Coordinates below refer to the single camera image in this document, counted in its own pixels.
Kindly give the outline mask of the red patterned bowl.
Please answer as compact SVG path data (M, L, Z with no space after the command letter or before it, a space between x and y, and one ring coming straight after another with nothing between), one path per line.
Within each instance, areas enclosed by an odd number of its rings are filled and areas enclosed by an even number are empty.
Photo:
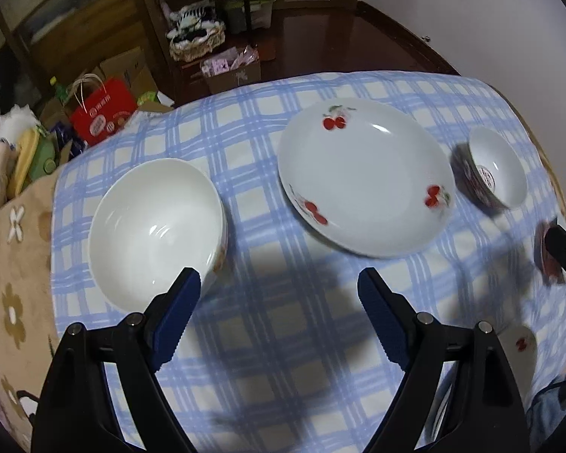
M563 270L560 267L559 262L550 255L545 243L545 235L548 230L557 225L557 219L553 218L550 221L540 222L536 230L534 260L537 268L542 274L543 282L546 287L566 283L566 277L564 277Z
M527 180L518 155L492 129L477 127L458 146L457 163L464 185L488 212L519 208L526 200Z

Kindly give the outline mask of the white bowl orange label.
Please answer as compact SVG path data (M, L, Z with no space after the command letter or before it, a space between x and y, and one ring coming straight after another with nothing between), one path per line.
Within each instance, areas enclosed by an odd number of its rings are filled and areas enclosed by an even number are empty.
M100 201L88 235L88 267L110 304L135 312L187 267L210 287L227 248L224 204L208 176L185 160L150 160Z

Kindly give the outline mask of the large cherry plate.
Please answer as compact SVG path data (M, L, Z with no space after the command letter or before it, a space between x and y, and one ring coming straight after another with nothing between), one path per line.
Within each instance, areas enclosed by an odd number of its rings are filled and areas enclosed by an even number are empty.
M530 405L533 397L533 380L537 366L537 339L524 325L509 325L498 334L516 385L523 407Z

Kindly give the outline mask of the blue checked blanket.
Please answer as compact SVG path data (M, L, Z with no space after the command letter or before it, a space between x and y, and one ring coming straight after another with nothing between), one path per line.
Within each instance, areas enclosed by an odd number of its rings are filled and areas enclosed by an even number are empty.
M54 195L51 292L58 330L120 321L87 264L91 220L108 189L148 160L178 157L205 172L228 216L228 253L174 358L158 378L201 452L359 452L402 371L381 350L358 295L367 259L339 251L294 211L277 145L299 111L361 97L413 117L451 150L475 127L519 154L529 193L489 217L459 195L426 250L374 267L395 291L447 324L526 325L538 345L534 388L566 370L566 284L546 287L534 263L540 222L560 214L552 181L518 115L476 79L421 72L317 74L246 86L142 115L61 171Z

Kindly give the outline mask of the red paper gift bag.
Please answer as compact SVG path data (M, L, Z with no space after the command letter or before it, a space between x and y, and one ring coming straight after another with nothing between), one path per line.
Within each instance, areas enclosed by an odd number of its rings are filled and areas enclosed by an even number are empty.
M71 92L77 106L70 121L89 146L116 134L137 109L134 96L119 78L102 80L85 74L72 84Z

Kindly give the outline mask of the cardboard box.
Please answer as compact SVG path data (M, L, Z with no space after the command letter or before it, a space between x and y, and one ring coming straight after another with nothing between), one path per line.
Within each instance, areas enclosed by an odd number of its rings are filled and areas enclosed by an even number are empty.
M96 70L106 79L118 78L135 98L157 92L157 84L147 64L145 52L135 47L99 63Z

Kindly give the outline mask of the wooden wardrobe cabinet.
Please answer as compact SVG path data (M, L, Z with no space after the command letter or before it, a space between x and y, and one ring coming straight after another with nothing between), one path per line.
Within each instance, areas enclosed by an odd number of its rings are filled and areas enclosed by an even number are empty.
M123 52L142 49L158 88L175 74L151 0L0 0L0 111L39 104L50 78L69 85Z

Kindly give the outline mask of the wicker basket with items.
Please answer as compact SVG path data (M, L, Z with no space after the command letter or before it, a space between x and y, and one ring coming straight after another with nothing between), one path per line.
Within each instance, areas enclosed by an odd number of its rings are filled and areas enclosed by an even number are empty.
M224 44L225 25L211 0L202 0L166 13L169 53L176 62L192 62Z

